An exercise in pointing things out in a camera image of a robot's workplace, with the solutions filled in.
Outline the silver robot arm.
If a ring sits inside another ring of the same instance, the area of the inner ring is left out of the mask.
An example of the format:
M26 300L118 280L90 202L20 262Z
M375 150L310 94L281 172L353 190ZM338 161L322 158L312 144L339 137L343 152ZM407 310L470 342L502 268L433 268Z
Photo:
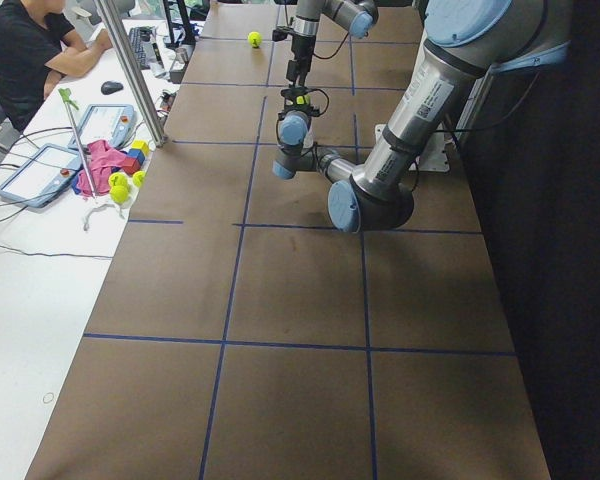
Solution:
M377 23L379 13L373 1L298 1L292 24L280 28L283 36L292 37L293 59L288 63L286 78L293 86L305 85L322 16L342 27L351 37L360 39Z
M351 36L364 37L378 18L371 1L300 1L289 26L273 41L292 40L293 58L278 115L279 152L273 173L291 179L316 171L332 184L328 211L341 231L385 230L403 225L414 208L402 185L405 171L424 151L448 110L487 72L529 70L564 60L570 42L570 1L431 1L424 13L423 61L366 161L355 165L335 151L305 146L318 108L305 84L321 17Z

